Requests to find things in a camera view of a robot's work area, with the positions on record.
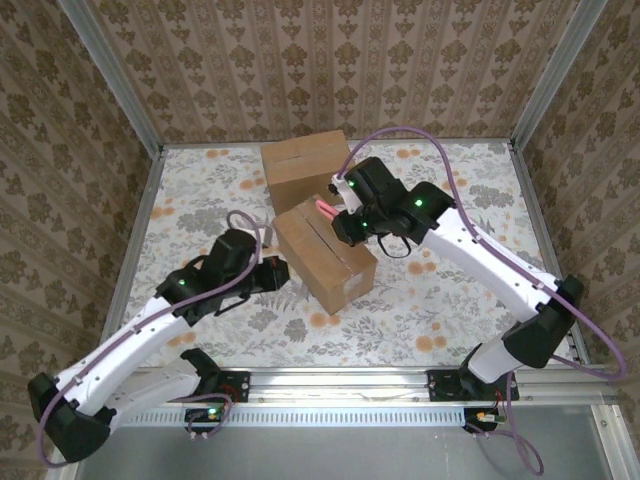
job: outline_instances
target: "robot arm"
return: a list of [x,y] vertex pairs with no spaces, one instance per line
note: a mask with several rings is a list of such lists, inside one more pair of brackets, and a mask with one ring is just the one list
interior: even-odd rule
[[[55,378],[40,373],[29,382],[37,420],[62,387],[71,384],[45,426],[67,461],[91,455],[132,415],[175,398],[214,391],[220,369],[199,349],[183,352],[159,371],[132,378],[130,375],[149,355],[205,315],[220,315],[248,301],[251,294],[278,290],[289,280],[287,263],[278,257],[267,257],[229,290],[171,312],[172,306],[238,277],[255,251],[256,239],[252,235],[240,229],[227,230],[208,255],[196,257],[170,273],[142,310],[96,350]],[[233,297],[240,300],[223,308],[222,302]],[[168,313],[139,326],[144,319],[163,311]],[[97,358],[100,362],[80,378],[80,372]]]
[[575,304],[583,289],[577,279],[560,281],[536,269],[476,227],[494,248],[536,276],[540,283],[531,285],[472,237],[453,198],[428,182],[407,191],[377,157],[360,162],[341,179],[334,176],[330,190],[347,206],[332,221],[340,240],[354,246],[391,234],[424,245],[458,263],[514,313],[517,323],[511,329],[478,345],[463,362],[462,388],[471,398],[481,397],[488,385],[522,365],[547,364],[574,319],[540,287],[544,284]]

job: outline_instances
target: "pink cable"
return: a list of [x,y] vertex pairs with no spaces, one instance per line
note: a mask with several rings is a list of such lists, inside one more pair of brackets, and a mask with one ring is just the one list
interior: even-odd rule
[[322,215],[324,215],[325,217],[327,217],[329,220],[332,220],[332,221],[336,217],[336,215],[340,213],[338,212],[338,210],[333,208],[324,200],[316,200],[316,208]]
[[[218,295],[219,293],[225,292],[229,290],[231,287],[240,283],[251,273],[251,271],[258,264],[258,259],[260,258],[260,251],[262,248],[262,242],[260,241],[260,229],[258,228],[258,225],[255,222],[255,220],[253,220],[253,218],[251,218],[246,213],[241,212],[240,210],[232,210],[227,214],[227,224],[229,225],[229,228],[233,228],[231,226],[231,217],[233,215],[239,215],[243,217],[245,220],[247,220],[251,225],[251,228],[253,229],[254,235],[256,237],[256,250],[254,252],[253,257],[249,261],[247,268],[240,275],[238,275],[236,278],[234,278],[233,280],[231,280],[229,283],[225,285],[222,285],[218,288],[214,288],[213,290],[209,290],[208,292],[201,293],[200,295],[196,295],[195,297],[188,298],[186,300],[178,302],[175,305],[171,305],[170,307],[160,310],[152,315],[149,315],[144,320],[141,320],[139,323],[135,325],[134,328],[128,330],[124,335],[122,335],[122,337],[120,337],[118,340],[114,341],[111,345],[106,347],[102,352],[100,352],[98,356],[96,356],[96,358],[94,358],[82,370],[80,370],[80,372],[76,376],[77,378],[82,379],[85,376],[87,376],[89,372],[91,372],[91,370],[93,370],[93,368],[96,365],[102,362],[111,352],[113,352],[116,348],[122,345],[122,343],[124,343],[129,337],[131,337],[132,335],[135,335],[134,333],[135,331],[141,330],[142,328],[149,325],[151,322],[157,320],[160,317],[165,316],[168,313],[172,313],[178,310],[179,308],[186,307],[187,305],[191,305],[192,303],[199,302],[200,300],[205,300],[207,298],[213,297],[214,295]],[[73,388],[73,386],[74,386],[74,382],[69,382],[58,391],[58,393],[51,399],[49,404],[44,409],[44,412],[42,413],[42,417],[40,418],[40,422],[38,423],[38,428],[36,430],[36,444],[38,448],[38,456],[40,457],[40,460],[42,461],[42,463],[44,463],[48,468],[62,468],[69,464],[69,462],[53,463],[51,460],[47,458],[47,455],[44,451],[44,427],[49,421],[49,417],[51,416],[51,413],[53,412],[53,409],[55,408],[55,406],[58,405],[60,400],[64,398],[67,392],[69,392],[69,390]]]

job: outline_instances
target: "brown cardboard box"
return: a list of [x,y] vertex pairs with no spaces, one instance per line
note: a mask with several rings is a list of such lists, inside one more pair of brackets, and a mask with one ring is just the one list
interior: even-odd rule
[[315,194],[331,205],[340,202],[327,185],[349,155],[342,130],[271,143],[260,153],[276,215]]
[[377,260],[364,245],[351,248],[335,236],[315,196],[276,217],[280,251],[329,315],[373,288]]

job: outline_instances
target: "purple cable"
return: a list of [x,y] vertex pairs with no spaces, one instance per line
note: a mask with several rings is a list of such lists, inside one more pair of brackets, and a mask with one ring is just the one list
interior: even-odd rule
[[[351,160],[356,155],[358,150],[360,150],[368,142],[370,142],[371,140],[373,140],[374,138],[376,138],[376,137],[378,137],[380,135],[384,135],[385,133],[393,133],[393,132],[401,132],[401,131],[411,132],[411,133],[415,133],[416,135],[420,135],[421,137],[424,137],[427,140],[429,140],[436,147],[436,149],[440,153],[440,156],[442,157],[442,161],[444,163],[444,168],[445,168],[445,170],[447,172],[447,179],[449,181],[449,185],[451,186],[451,193],[453,193],[453,197],[455,199],[455,203],[456,203],[456,206],[458,208],[458,213],[460,215],[460,218],[462,219],[462,223],[464,223],[465,227],[467,228],[469,233],[471,233],[473,238],[480,245],[482,245],[485,250],[487,250],[489,253],[491,253],[494,257],[496,257],[498,260],[500,260],[502,263],[507,265],[513,271],[515,271],[516,273],[519,273],[525,279],[527,279],[527,281],[529,281],[534,288],[541,288],[543,292],[545,292],[551,298],[553,298],[554,300],[559,302],[563,307],[565,307],[573,315],[575,315],[581,322],[583,322],[585,325],[587,325],[587,327],[589,327],[607,345],[607,347],[609,347],[609,350],[611,350],[611,352],[616,357],[619,369],[618,369],[618,372],[616,372],[614,374],[609,374],[609,373],[606,373],[606,372],[600,372],[600,371],[593,370],[593,369],[588,368],[588,367],[584,367],[584,366],[582,366],[582,365],[580,365],[578,363],[575,363],[575,362],[572,362],[570,360],[566,360],[564,358],[558,357],[557,355],[552,355],[551,358],[553,358],[554,360],[557,360],[557,361],[559,361],[559,362],[561,362],[561,363],[563,363],[565,365],[573,367],[576,370],[580,370],[581,372],[585,372],[585,373],[588,373],[590,375],[593,375],[593,376],[596,376],[596,377],[599,377],[599,378],[602,378],[602,379],[605,379],[605,380],[608,380],[608,381],[620,380],[620,379],[624,378],[627,375],[627,363],[626,363],[626,361],[624,359],[624,356],[622,355],[622,352],[613,343],[613,341],[607,336],[606,333],[604,333],[595,323],[593,323],[593,321],[591,319],[589,319],[580,310],[578,310],[573,305],[571,305],[569,302],[567,302],[564,298],[562,298],[560,295],[558,295],[556,292],[554,292],[551,288],[549,288],[546,285],[544,285],[535,276],[533,276],[532,274],[527,272],[525,269],[521,268],[518,264],[514,263],[510,258],[508,258],[505,255],[503,255],[500,251],[495,249],[490,243],[488,243],[482,236],[480,236],[478,234],[477,230],[475,229],[475,227],[471,223],[471,220],[467,216],[467,212],[464,210],[464,206],[462,204],[462,199],[460,198],[460,193],[458,192],[458,189],[457,189],[456,184],[455,184],[455,179],[453,177],[453,170],[451,168],[451,163],[449,161],[449,157],[447,156],[447,152],[444,151],[444,147],[442,146],[442,144],[434,136],[432,136],[430,133],[425,132],[424,130],[421,130],[419,128],[414,128],[414,127],[388,127],[388,128],[383,128],[381,130],[378,130],[377,132],[374,132],[371,135],[369,135],[368,137],[366,137],[363,140],[361,140],[355,146],[355,148],[349,153],[349,155],[347,156],[346,160],[344,161],[344,164],[342,165],[342,168],[340,168],[340,170],[338,171],[337,177],[338,178],[342,178],[344,176],[344,172],[346,171],[346,169],[347,169],[347,167],[349,165],[349,162],[351,162]],[[509,372],[508,376],[507,376],[507,385],[511,384],[511,379],[512,378],[513,378],[513,372]],[[513,416],[513,408],[512,408],[512,405],[511,405],[511,390],[509,388],[507,388],[507,416],[509,418],[511,431],[499,430],[499,431],[491,432],[490,434],[512,437],[514,442],[515,442],[515,444],[516,444],[516,448],[518,450],[518,454],[520,455],[520,458],[522,459],[522,462],[527,467],[527,469],[535,476],[538,476],[538,477],[542,476],[542,474],[544,473],[544,465],[542,463],[542,458],[538,454],[537,450],[533,447],[533,445],[531,443],[529,443],[525,438],[520,436],[518,434],[518,432],[517,432],[516,423],[514,421],[514,416]],[[534,455],[536,456],[536,458],[538,460],[538,464],[540,466],[539,470],[535,470],[533,468],[533,466],[531,465],[531,463],[529,462],[529,459],[527,457],[527,453],[526,453],[526,451],[525,451],[525,449],[523,447],[523,444],[526,445],[534,453]]]
[[[213,427],[213,430],[207,433],[208,438],[211,438],[216,433],[218,433],[218,431],[220,431],[220,429],[222,428],[222,425],[225,424],[226,421],[229,419],[229,415],[231,415],[231,409],[233,408],[233,400],[231,399],[231,397],[225,393],[208,393],[206,395],[197,395],[195,397],[182,397],[182,398],[176,398],[175,400],[173,400],[174,402],[202,402],[204,400],[211,400],[213,398],[221,398],[224,400],[225,411],[224,411],[224,415],[222,416],[218,424],[215,427]],[[192,415],[191,417],[189,417],[189,422],[187,423],[187,432],[189,432],[189,435],[193,433],[191,430],[191,428],[193,427],[193,423],[198,418],[204,415],[205,415],[205,412],[202,412],[200,414]]]
[[[255,222],[255,220],[253,220],[253,218],[251,218],[246,213],[241,212],[240,210],[232,210],[227,214],[227,225],[229,226],[229,228],[233,228],[231,225],[231,217],[233,215],[239,215],[245,220],[247,220],[251,225],[251,228],[253,229],[253,232],[256,237],[256,250],[253,257],[249,261],[247,268],[240,275],[238,275],[236,278],[234,278],[233,280],[231,280],[229,283],[225,285],[222,285],[218,288],[214,288],[213,290],[209,290],[208,292],[201,293],[200,295],[196,295],[195,297],[188,298],[186,300],[178,302],[174,305],[171,305],[170,307],[167,307],[152,315],[149,315],[144,320],[141,320],[139,323],[135,325],[134,328],[128,330],[124,335],[122,335],[122,337],[120,337],[118,340],[116,340],[111,345],[106,347],[104,351],[100,352],[100,354],[96,356],[96,358],[94,358],[82,370],[80,370],[80,372],[76,376],[77,378],[79,379],[84,378],[96,365],[102,362],[102,360],[104,360],[111,352],[113,352],[116,348],[122,345],[122,343],[124,343],[129,337],[134,335],[134,331],[141,330],[142,328],[146,327],[154,320],[157,320],[158,318],[163,317],[168,313],[172,313],[178,310],[179,308],[186,307],[187,305],[191,305],[192,303],[199,302],[200,300],[205,300],[214,295],[218,295],[219,293],[229,290],[231,287],[237,285],[242,280],[244,280],[251,273],[251,271],[258,264],[258,259],[260,258],[260,251],[262,248],[262,241],[260,239],[260,229],[258,228],[258,225]],[[42,463],[44,463],[48,468],[61,468],[69,464],[69,462],[53,463],[47,458],[47,455],[44,451],[44,427],[49,421],[49,417],[51,416],[51,412],[53,412],[53,409],[55,408],[55,406],[60,402],[60,400],[62,400],[62,398],[67,394],[67,392],[69,392],[69,390],[71,390],[71,388],[74,387],[74,385],[75,385],[74,382],[69,382],[68,384],[66,384],[64,387],[60,389],[60,391],[51,399],[47,407],[44,409],[44,412],[42,413],[42,417],[40,418],[40,422],[38,423],[38,429],[36,431],[36,443],[38,445],[38,456],[40,457],[40,460],[42,461]]]
[[449,161],[449,157],[447,156],[447,152],[444,151],[444,148],[443,148],[442,144],[434,136],[432,136],[430,133],[425,132],[424,130],[420,130],[419,128],[414,128],[414,127],[388,127],[388,128],[383,128],[381,130],[378,130],[377,132],[374,132],[371,135],[369,135],[368,137],[366,137],[365,139],[361,140],[355,146],[355,148],[351,151],[351,153],[349,153],[349,155],[347,156],[344,164],[342,165],[342,168],[340,168],[340,170],[338,171],[338,178],[342,178],[343,177],[344,172],[346,171],[346,169],[347,169],[347,167],[349,165],[349,162],[351,162],[351,160],[353,159],[355,154],[358,152],[358,150],[360,150],[364,145],[366,145],[368,142],[370,142],[374,138],[376,138],[376,137],[378,137],[380,135],[384,135],[385,133],[400,132],[400,131],[407,131],[407,132],[415,133],[416,135],[420,135],[420,136],[426,138],[427,140],[429,140],[436,147],[436,149],[440,153],[440,156],[442,157],[442,161],[444,163],[444,168],[447,171],[447,179],[449,180],[449,185],[451,186],[451,193],[453,193],[453,197],[455,199],[455,203],[456,203],[456,206],[458,208],[458,213],[460,214],[460,218],[462,219],[462,223],[464,223],[465,227],[467,228],[467,230],[469,230],[469,233],[471,233],[471,235],[474,237],[474,239],[480,245],[482,245],[485,248],[485,250],[487,250],[489,253],[491,253],[494,257],[496,257],[498,260],[500,260],[502,263],[504,263],[509,268],[514,270],[516,273],[519,273],[525,279],[527,279],[535,288],[540,288],[541,287],[542,291],[544,293],[546,293],[551,298],[553,298],[554,300],[559,302],[563,307],[565,307],[573,315],[575,315],[576,318],[578,318],[581,322],[583,322],[585,325],[587,325],[587,327],[589,327],[607,345],[607,347],[609,347],[609,350],[611,350],[613,355],[616,357],[616,360],[618,362],[619,370],[618,370],[618,372],[616,372],[614,374],[609,374],[609,373],[606,373],[606,372],[600,372],[600,371],[593,370],[593,369],[588,368],[588,367],[584,367],[584,366],[582,366],[580,364],[577,364],[577,363],[572,362],[570,360],[566,360],[566,359],[558,357],[556,355],[553,355],[551,358],[553,358],[554,360],[557,360],[557,361],[559,361],[561,363],[564,363],[565,365],[573,367],[576,370],[580,370],[582,372],[588,373],[590,375],[593,375],[593,376],[596,376],[596,377],[599,377],[599,378],[602,378],[602,379],[605,379],[605,380],[608,380],[608,381],[620,380],[620,379],[626,377],[626,375],[627,375],[627,363],[626,363],[626,361],[624,359],[624,356],[622,355],[622,352],[618,349],[618,347],[613,343],[613,341],[607,336],[606,333],[604,333],[595,323],[593,323],[593,321],[591,319],[589,319],[580,310],[578,310],[573,305],[571,305],[568,301],[566,301],[564,298],[562,298],[560,295],[558,295],[556,292],[554,292],[551,288],[549,288],[546,285],[542,284],[542,282],[540,282],[534,275],[532,275],[531,273],[529,273],[525,269],[521,268],[518,264],[514,263],[508,257],[504,256],[501,252],[496,250],[490,243],[488,243],[483,237],[481,237],[478,234],[477,230],[475,229],[475,227],[471,223],[471,220],[467,216],[467,212],[465,211],[464,206],[462,204],[462,199],[460,198],[460,193],[458,192],[458,189],[456,187],[455,179],[453,177],[453,170],[451,168],[451,163]]

